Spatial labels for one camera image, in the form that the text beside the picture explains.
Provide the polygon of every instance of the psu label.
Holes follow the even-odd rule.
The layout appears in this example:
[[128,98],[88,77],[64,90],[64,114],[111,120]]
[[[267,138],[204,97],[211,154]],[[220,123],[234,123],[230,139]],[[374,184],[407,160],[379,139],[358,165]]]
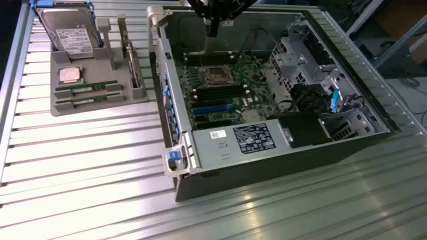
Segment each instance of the psu label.
[[266,123],[235,127],[232,130],[242,153],[251,154],[276,148]]

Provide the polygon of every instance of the blue pcie slot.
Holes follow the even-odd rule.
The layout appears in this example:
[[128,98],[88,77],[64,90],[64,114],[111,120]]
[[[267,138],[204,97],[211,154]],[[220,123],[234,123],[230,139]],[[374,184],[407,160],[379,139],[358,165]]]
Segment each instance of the blue pcie slot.
[[232,108],[232,104],[222,105],[222,106],[211,106],[211,107],[197,107],[192,109],[192,114],[208,114],[226,112]]

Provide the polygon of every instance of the white label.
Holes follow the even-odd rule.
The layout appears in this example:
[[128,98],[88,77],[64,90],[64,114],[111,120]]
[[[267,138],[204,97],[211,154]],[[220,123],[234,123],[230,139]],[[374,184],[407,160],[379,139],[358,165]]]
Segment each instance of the white label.
[[81,93],[81,92],[92,91],[92,90],[93,90],[92,87],[83,87],[83,88],[77,88],[77,89],[71,90],[71,92],[72,93]]
[[235,25],[235,21],[224,21],[222,24],[223,27],[232,27]]
[[60,43],[69,54],[92,53],[92,44],[85,28],[57,29]]
[[88,99],[88,100],[83,100],[83,101],[75,101],[72,104],[79,105],[79,104],[88,104],[88,103],[93,103],[93,102],[95,102],[93,99]]
[[212,139],[220,139],[227,137],[226,130],[211,131],[210,133]]

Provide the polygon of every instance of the hard drive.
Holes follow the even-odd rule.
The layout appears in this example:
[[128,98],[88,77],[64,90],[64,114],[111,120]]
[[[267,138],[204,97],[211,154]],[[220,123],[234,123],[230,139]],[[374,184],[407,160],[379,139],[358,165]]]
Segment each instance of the hard drive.
[[53,44],[53,50],[67,51],[71,59],[89,58],[101,47],[91,4],[39,1],[35,11]]

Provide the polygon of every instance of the gray plastic holder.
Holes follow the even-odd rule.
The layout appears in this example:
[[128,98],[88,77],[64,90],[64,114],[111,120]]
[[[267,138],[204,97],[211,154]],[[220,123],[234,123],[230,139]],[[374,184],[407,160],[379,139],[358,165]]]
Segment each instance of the gray plastic holder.
[[[100,32],[107,34],[111,29],[108,19],[96,19],[96,24]],[[53,51],[51,53],[51,114],[53,116],[61,116],[75,113],[81,113],[97,109],[105,109],[117,107],[127,104],[143,103],[148,101],[147,89],[143,81],[141,68],[139,61],[135,62],[136,74],[140,79],[140,87],[132,88],[131,73],[128,60],[123,56],[121,47],[109,48],[109,39],[105,38],[104,47],[93,48],[93,57],[71,59],[65,51]],[[71,91],[56,90],[56,88],[65,87],[60,84],[60,69],[79,66],[81,71],[83,84],[99,84],[103,82],[116,81],[104,85],[104,90],[99,91]],[[89,102],[84,104],[73,105],[71,102],[57,103],[64,99],[80,99],[87,96],[104,95],[105,93],[120,91],[120,95],[107,96],[107,100],[99,102]]]

